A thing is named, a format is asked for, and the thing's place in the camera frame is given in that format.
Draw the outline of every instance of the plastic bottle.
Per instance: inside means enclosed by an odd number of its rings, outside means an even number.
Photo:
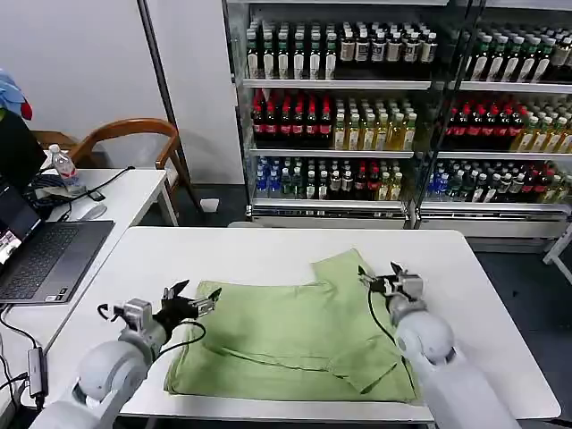
[[[84,194],[86,187],[81,183],[80,174],[72,159],[62,152],[58,145],[50,145],[49,150],[52,154],[52,165],[62,178],[63,185],[70,195]]]

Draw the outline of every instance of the gray floor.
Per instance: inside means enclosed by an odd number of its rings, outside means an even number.
[[[189,196],[179,192],[177,208],[181,212],[181,226],[225,227],[230,222],[244,220],[246,196],[241,186],[199,188],[198,195],[200,198],[220,198],[218,213],[207,214],[201,221],[195,214]],[[158,207],[151,208],[142,224],[164,225]],[[562,407],[561,419],[572,420],[572,367],[568,365],[572,357],[572,285],[566,282],[556,267],[544,265],[539,255],[478,253],[477,257],[558,398]],[[563,259],[568,266],[572,266],[572,249]],[[33,417],[33,412],[21,411],[11,428],[27,428]],[[142,429],[146,423],[138,418],[120,418],[119,422],[124,429]],[[294,424],[165,419],[159,422],[156,429],[239,429],[246,425],[283,429],[283,426]],[[323,425],[296,424],[297,428],[301,426],[302,429],[320,429]],[[343,426],[343,429],[358,429],[358,426],[369,425]],[[544,422],[523,422],[522,427],[539,429],[558,426]]]

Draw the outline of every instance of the white table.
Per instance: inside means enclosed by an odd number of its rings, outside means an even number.
[[[54,401],[80,360],[97,344],[117,338],[122,323],[97,315],[104,302],[141,298],[157,310],[164,287],[189,279],[244,284],[302,284],[314,280],[310,263],[356,248],[377,274],[390,261],[425,279],[429,309],[453,327],[458,344],[484,370],[516,418],[559,416],[560,407],[509,313],[463,236],[456,231],[289,229],[129,229],[47,353]],[[179,342],[178,328],[171,344]],[[277,402],[193,396],[163,391],[174,357],[161,357],[123,407],[123,415],[246,420],[431,421],[428,408],[399,403]]]
[[[92,189],[108,181],[120,171],[121,169],[81,170],[80,176],[88,188]],[[82,279],[78,289],[73,294],[71,301],[67,304],[52,306],[17,306],[4,316],[4,320],[29,332],[44,348],[49,346],[72,310],[80,302],[81,297],[119,239],[129,227],[140,222],[154,201],[159,200],[162,206],[165,207],[165,212],[169,213],[165,216],[167,220],[173,219],[175,221],[174,225],[177,224],[172,211],[171,201],[166,193],[165,178],[166,174],[164,171],[132,170],[125,172],[115,181],[102,188],[100,191],[105,195],[103,202],[107,206],[107,211],[100,219],[113,220],[115,225]],[[73,202],[70,220],[76,219],[78,215],[83,215],[94,204],[87,197]],[[50,221],[57,220],[68,208],[65,205],[55,209],[50,216]],[[0,335],[4,343],[3,353],[8,360],[11,375],[15,376],[27,371],[26,356],[28,349],[31,347],[29,340],[1,325]],[[0,383],[4,383],[4,381],[4,373],[0,371]],[[22,395],[22,397],[25,396],[28,396],[27,391]],[[13,407],[11,407],[9,391],[6,388],[0,391],[0,427],[10,417],[9,409],[11,410],[11,408]]]

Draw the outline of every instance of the folded green shirt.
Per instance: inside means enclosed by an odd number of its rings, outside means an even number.
[[[201,282],[198,296],[222,288],[201,319],[206,337],[186,346],[164,382],[173,394],[254,400],[416,400],[415,380],[392,339],[369,314],[355,249],[313,264],[316,282],[245,286]],[[384,298],[375,315],[393,335]],[[200,334],[187,330],[187,340]]]

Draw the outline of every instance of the table leg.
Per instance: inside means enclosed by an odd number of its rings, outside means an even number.
[[[163,215],[164,221],[171,226],[179,226],[179,222],[177,222],[177,216],[175,215],[175,211],[172,208],[171,199],[169,198],[169,193],[167,192],[165,183],[163,183],[161,186],[161,192],[157,197],[157,202],[161,207],[161,213]]]

